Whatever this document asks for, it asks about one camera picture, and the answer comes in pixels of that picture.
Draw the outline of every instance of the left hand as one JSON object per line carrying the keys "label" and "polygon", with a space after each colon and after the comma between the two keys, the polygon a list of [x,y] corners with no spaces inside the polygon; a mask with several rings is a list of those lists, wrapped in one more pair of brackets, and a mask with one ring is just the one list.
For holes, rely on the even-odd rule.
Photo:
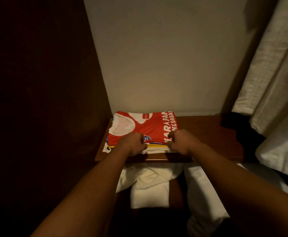
{"label": "left hand", "polygon": [[144,135],[139,132],[130,132],[122,137],[117,145],[113,148],[121,149],[127,152],[127,156],[134,156],[140,154],[143,150],[147,149],[147,144],[144,144]]}

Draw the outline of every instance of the hand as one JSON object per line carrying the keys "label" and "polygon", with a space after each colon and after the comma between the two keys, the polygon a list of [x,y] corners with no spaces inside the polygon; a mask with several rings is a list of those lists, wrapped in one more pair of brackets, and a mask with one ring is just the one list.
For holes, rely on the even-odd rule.
{"label": "hand", "polygon": [[130,132],[123,136],[113,150],[120,149],[127,152],[127,156],[140,154],[147,149],[147,144],[144,144],[144,136],[139,132]]}
{"label": "hand", "polygon": [[192,155],[192,151],[202,144],[197,137],[186,130],[170,131],[168,138],[172,139],[167,142],[168,147],[182,155]]}

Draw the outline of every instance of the white wall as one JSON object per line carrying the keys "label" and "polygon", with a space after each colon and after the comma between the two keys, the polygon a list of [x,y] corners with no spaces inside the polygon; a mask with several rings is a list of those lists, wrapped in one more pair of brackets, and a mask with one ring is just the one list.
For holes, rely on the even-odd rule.
{"label": "white wall", "polygon": [[84,0],[111,110],[221,111],[254,31],[247,0]]}

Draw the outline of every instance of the right hand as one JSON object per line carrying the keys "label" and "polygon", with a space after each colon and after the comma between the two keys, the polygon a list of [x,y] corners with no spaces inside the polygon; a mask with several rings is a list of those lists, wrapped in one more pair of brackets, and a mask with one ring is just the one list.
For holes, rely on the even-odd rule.
{"label": "right hand", "polygon": [[182,155],[192,155],[192,151],[202,144],[197,137],[186,130],[170,131],[168,138],[172,139],[167,142],[168,147]]}

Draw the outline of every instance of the forearm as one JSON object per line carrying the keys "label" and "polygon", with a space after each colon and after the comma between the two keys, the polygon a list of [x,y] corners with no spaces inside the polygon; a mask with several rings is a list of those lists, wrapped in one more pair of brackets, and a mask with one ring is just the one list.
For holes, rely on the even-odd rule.
{"label": "forearm", "polygon": [[259,229],[267,231],[268,235],[274,231],[275,234],[288,236],[288,194],[222,157],[205,144],[197,146],[192,154],[238,227],[255,233]]}
{"label": "forearm", "polygon": [[33,236],[100,236],[128,153],[113,149],[41,223]]}

